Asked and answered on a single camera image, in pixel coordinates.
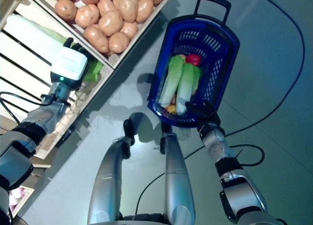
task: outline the white item in crate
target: white item in crate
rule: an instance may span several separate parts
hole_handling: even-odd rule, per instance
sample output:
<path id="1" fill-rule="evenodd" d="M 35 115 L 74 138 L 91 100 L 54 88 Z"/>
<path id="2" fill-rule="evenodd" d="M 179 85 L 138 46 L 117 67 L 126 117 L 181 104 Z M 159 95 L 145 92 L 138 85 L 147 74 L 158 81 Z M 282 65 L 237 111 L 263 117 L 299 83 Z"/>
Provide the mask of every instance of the white item in crate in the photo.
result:
<path id="1" fill-rule="evenodd" d="M 10 210 L 13 211 L 15 208 L 15 205 L 9 205 L 9 207 L 10 207 Z"/>
<path id="2" fill-rule="evenodd" d="M 62 77 L 79 80 L 87 64 L 87 57 L 67 47 L 62 47 L 52 61 L 51 72 Z"/>
<path id="3" fill-rule="evenodd" d="M 21 198 L 15 198 L 12 194 L 9 195 L 9 205 L 14 206 L 17 205 L 21 201 Z"/>
<path id="4" fill-rule="evenodd" d="M 61 42 L 45 34 L 34 22 L 23 16 L 9 16 L 5 30 L 49 62 L 63 46 Z"/>
<path id="5" fill-rule="evenodd" d="M 16 189 L 14 189 L 14 190 L 12 190 L 11 191 L 11 194 L 12 194 L 12 196 L 13 197 L 15 197 L 15 198 L 22 198 L 23 197 L 23 191 L 24 191 L 24 189 L 22 188 L 22 187 L 18 187 L 18 188 L 16 188 Z"/>

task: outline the wire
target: wire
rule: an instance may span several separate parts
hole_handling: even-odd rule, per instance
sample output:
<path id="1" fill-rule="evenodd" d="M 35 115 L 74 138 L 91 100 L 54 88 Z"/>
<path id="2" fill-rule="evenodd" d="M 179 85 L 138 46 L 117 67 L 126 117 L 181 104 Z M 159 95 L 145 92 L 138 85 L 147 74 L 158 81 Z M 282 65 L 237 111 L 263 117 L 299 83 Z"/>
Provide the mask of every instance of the wire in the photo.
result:
<path id="1" fill-rule="evenodd" d="M 293 87 L 295 86 L 295 84 L 297 83 L 301 73 L 302 73 L 302 70 L 303 70 L 303 65 L 304 65 L 304 59 L 305 59 L 305 43 L 304 43 L 304 37 L 303 37 L 303 34 L 302 34 L 302 31 L 299 27 L 299 25 L 294 21 L 294 19 L 286 12 L 284 11 L 279 5 L 277 5 L 275 2 L 273 2 L 272 0 L 267 0 L 268 2 L 270 2 L 271 4 L 273 4 L 278 10 L 280 10 L 292 23 L 293 25 L 297 28 L 298 32 L 299 32 L 299 35 L 301 37 L 301 42 L 302 42 L 302 61 L 301 61 L 301 66 L 300 66 L 300 69 L 298 71 L 298 74 L 294 80 L 294 82 L 292 83 L 292 85 L 290 86 L 290 88 L 288 89 L 287 93 L 284 95 L 283 99 L 278 103 L 278 105 L 272 110 L 270 111 L 266 116 L 264 116 L 263 118 L 261 118 L 260 120 L 252 123 L 251 125 L 248 125 L 242 129 L 239 129 L 237 131 L 233 131 L 229 134 L 226 135 L 227 136 L 231 136 L 231 135 L 234 135 L 236 133 L 239 133 L 241 131 L 245 131 L 246 129 L 249 129 L 257 124 L 259 124 L 260 122 L 264 121 L 265 119 L 267 119 L 269 116 L 271 116 L 274 112 L 276 112 L 277 109 L 279 109 L 279 107 L 283 104 L 283 102 L 285 101 L 285 99 L 287 98 L 287 96 L 289 95 L 289 93 L 291 92 L 291 90 L 293 89 Z"/>
<path id="2" fill-rule="evenodd" d="M 9 216 L 10 216 L 10 225 L 13 225 L 13 215 L 12 215 L 12 211 L 9 208 Z"/>
<path id="3" fill-rule="evenodd" d="M 13 117 L 13 119 L 19 124 L 20 121 L 18 120 L 18 118 L 9 110 L 9 108 L 6 106 L 6 104 L 4 103 L 3 99 L 1 98 L 1 95 L 2 94 L 8 94 L 8 95 L 11 95 L 11 96 L 14 96 L 16 98 L 19 98 L 19 99 L 22 99 L 24 101 L 27 101 L 29 103 L 32 103 L 32 104 L 35 104 L 35 105 L 39 105 L 39 106 L 49 106 L 52 104 L 53 102 L 53 99 L 51 99 L 51 101 L 48 103 L 48 104 L 41 104 L 41 103 L 37 103 L 37 102 L 34 102 L 32 100 L 29 100 L 29 99 L 26 99 L 18 94 L 14 94 L 14 93 L 11 93 L 11 92 L 6 92 L 6 91 L 1 91 L 0 92 L 0 104 L 2 104 L 2 106 L 4 107 L 4 109 L 11 115 L 11 117 Z"/>
<path id="4" fill-rule="evenodd" d="M 152 183 L 154 183 L 157 179 L 159 179 L 159 178 L 162 177 L 163 175 L 165 175 L 165 173 L 160 174 L 158 177 L 156 177 L 154 180 L 152 180 L 152 181 L 142 190 L 142 192 L 141 192 L 141 194 L 140 194 L 140 196 L 139 196 L 139 198 L 138 198 L 138 201 L 137 201 L 137 206 L 136 206 L 135 215 L 136 215 L 137 212 L 138 212 L 139 203 L 140 203 L 141 197 L 142 197 L 142 195 L 144 194 L 144 192 L 148 189 L 148 187 L 149 187 Z"/>
<path id="5" fill-rule="evenodd" d="M 265 159 L 265 153 L 264 150 L 262 148 L 260 148 L 259 146 L 253 145 L 253 144 L 238 144 L 238 145 L 233 145 L 230 146 L 230 148 L 239 148 L 239 147 L 252 147 L 252 148 L 256 148 L 258 150 L 260 150 L 262 157 L 261 159 L 257 162 L 257 163 L 253 163 L 253 164 L 241 164 L 242 166 L 257 166 L 259 164 L 261 164 L 264 159 Z M 196 150 L 194 150 L 192 153 L 188 154 L 187 156 L 185 156 L 184 160 L 188 159 L 189 157 L 191 157 L 193 154 L 195 154 L 196 152 L 200 151 L 201 149 L 205 148 L 205 146 L 202 146 Z M 139 207 L 139 203 L 141 200 L 142 195 L 144 194 L 144 192 L 148 189 L 148 187 L 150 187 L 150 185 L 152 183 L 154 183 L 156 180 L 158 180 L 159 178 L 161 178 L 165 173 L 160 174 L 159 176 L 157 176 L 154 180 L 152 180 L 141 192 L 138 201 L 137 201 L 137 205 L 136 205 L 136 210 L 135 210 L 135 215 L 138 213 L 138 207 Z"/>
<path id="6" fill-rule="evenodd" d="M 279 221 L 279 222 L 281 222 L 283 225 L 288 225 L 288 223 L 286 223 L 286 221 L 283 220 L 283 219 L 276 219 L 276 220 Z"/>
<path id="7" fill-rule="evenodd" d="M 261 156 L 261 159 L 256 162 L 256 163 L 252 163 L 252 164 L 241 164 L 242 166 L 248 166 L 248 167 L 251 167 L 251 166 L 257 166 L 257 165 L 260 165 L 264 159 L 265 159 L 265 152 L 262 148 L 260 148 L 259 146 L 256 146 L 256 145 L 253 145 L 253 144 L 238 144 L 238 145 L 233 145 L 233 146 L 230 146 L 231 148 L 240 148 L 240 147 L 251 147 L 251 148 L 256 148 L 258 149 L 262 156 Z"/>

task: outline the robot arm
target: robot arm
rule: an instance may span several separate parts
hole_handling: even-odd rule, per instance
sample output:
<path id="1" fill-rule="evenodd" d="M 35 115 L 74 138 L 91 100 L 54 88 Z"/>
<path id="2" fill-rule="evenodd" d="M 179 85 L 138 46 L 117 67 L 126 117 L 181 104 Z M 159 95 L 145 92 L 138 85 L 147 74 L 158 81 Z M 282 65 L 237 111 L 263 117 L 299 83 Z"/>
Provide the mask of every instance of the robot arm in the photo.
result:
<path id="1" fill-rule="evenodd" d="M 267 213 L 264 197 L 228 146 L 216 112 L 208 104 L 202 110 L 192 103 L 186 105 L 203 120 L 198 131 L 219 174 L 223 188 L 220 198 L 227 218 L 239 225 L 279 225 Z"/>
<path id="2" fill-rule="evenodd" d="M 79 44 L 69 48 L 72 42 L 72 38 L 65 42 L 52 63 L 52 86 L 49 94 L 43 95 L 42 106 L 0 136 L 0 224 L 8 224 L 8 191 L 19 187 L 31 174 L 33 166 L 29 158 L 43 138 L 55 130 L 69 107 L 70 92 L 82 83 L 88 59 Z"/>

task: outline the wooden slat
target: wooden slat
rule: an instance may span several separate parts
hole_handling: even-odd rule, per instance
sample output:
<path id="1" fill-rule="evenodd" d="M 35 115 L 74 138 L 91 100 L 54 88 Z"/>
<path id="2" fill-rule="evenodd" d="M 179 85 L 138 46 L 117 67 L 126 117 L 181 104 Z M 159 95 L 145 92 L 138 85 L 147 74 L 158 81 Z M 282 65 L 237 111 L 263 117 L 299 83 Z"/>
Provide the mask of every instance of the wooden slat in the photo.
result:
<path id="1" fill-rule="evenodd" d="M 6 106 L 17 117 L 18 120 L 21 121 L 27 117 L 27 113 L 9 105 L 9 104 L 6 104 Z M 11 117 L 11 115 L 4 109 L 4 107 L 2 105 L 0 105 L 0 114 L 9 118 L 10 120 L 14 121 L 13 117 Z"/>
<path id="2" fill-rule="evenodd" d="M 19 4 L 20 1 L 3 0 L 3 3 L 0 5 L 0 30 L 3 29 L 6 18 L 15 11 Z"/>
<path id="3" fill-rule="evenodd" d="M 41 159 L 41 158 L 33 156 L 30 158 L 30 160 L 32 164 L 34 165 L 34 167 L 50 168 L 57 152 L 58 152 L 58 148 L 52 148 L 50 153 L 47 155 L 45 159 Z"/>
<path id="4" fill-rule="evenodd" d="M 3 32 L 0 32 L 0 53 L 4 54 L 20 66 L 27 69 L 45 82 L 51 84 L 51 67 L 39 59 L 36 55 L 10 39 Z"/>
<path id="5" fill-rule="evenodd" d="M 20 91 L 19 89 L 15 88 L 14 86 L 4 82 L 3 80 L 0 80 L 0 87 L 1 87 L 1 91 L 7 91 L 7 92 L 11 92 L 11 93 L 14 93 L 14 94 L 17 94 L 17 95 L 20 95 L 26 99 L 30 99 L 36 103 L 38 103 L 39 101 L 34 99 L 33 97 L 29 96 L 28 94 Z M 6 99 L 10 102 L 12 102 L 13 104 L 19 106 L 19 107 L 22 107 L 23 109 L 27 110 L 27 111 L 31 111 L 31 110 L 34 110 L 36 108 L 38 108 L 38 105 L 34 105 L 34 104 L 31 104 L 29 102 L 26 102 L 24 100 L 21 100 L 19 98 L 16 98 L 16 97 L 13 97 L 11 95 L 2 95 L 1 98 L 3 99 Z"/>
<path id="6" fill-rule="evenodd" d="M 14 83 L 32 95 L 40 98 L 42 94 L 48 94 L 50 88 L 34 77 L 28 75 L 18 67 L 0 57 L 1 77 Z"/>
<path id="7" fill-rule="evenodd" d="M 45 159 L 55 146 L 56 144 L 55 140 L 58 134 L 59 133 L 54 132 L 46 136 L 44 140 L 41 142 L 40 146 L 36 148 L 35 157 Z"/>
<path id="8" fill-rule="evenodd" d="M 17 123 L 12 121 L 5 116 L 0 115 L 0 127 L 6 131 L 10 131 L 14 127 L 16 127 Z"/>
<path id="9" fill-rule="evenodd" d="M 16 207 L 14 208 L 14 210 L 12 211 L 12 215 L 13 218 L 18 214 L 19 210 L 22 208 L 22 206 L 26 203 L 26 201 L 28 200 L 28 198 L 30 197 L 30 195 L 35 191 L 35 189 L 30 188 L 30 187 L 26 187 L 26 186 L 21 186 L 24 188 L 24 196 L 21 199 L 21 201 L 16 205 Z"/>

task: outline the blue shopping basket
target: blue shopping basket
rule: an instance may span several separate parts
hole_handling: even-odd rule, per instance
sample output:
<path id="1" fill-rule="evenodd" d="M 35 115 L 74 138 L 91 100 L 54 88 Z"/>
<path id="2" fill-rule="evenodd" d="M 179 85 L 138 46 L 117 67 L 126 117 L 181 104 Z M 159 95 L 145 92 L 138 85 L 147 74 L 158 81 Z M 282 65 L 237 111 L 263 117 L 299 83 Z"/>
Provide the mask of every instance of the blue shopping basket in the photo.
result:
<path id="1" fill-rule="evenodd" d="M 148 108 L 162 121 L 184 128 L 197 127 L 199 121 L 188 111 L 184 115 L 172 114 L 158 103 L 170 58 L 178 54 L 201 56 L 199 67 L 202 69 L 202 76 L 192 101 L 202 105 L 207 100 L 217 110 L 240 46 L 236 35 L 225 25 L 231 8 L 230 2 L 206 0 L 226 8 L 224 19 L 220 21 L 198 14 L 201 1 L 197 1 L 193 15 L 177 17 L 168 23 L 148 97 Z"/>

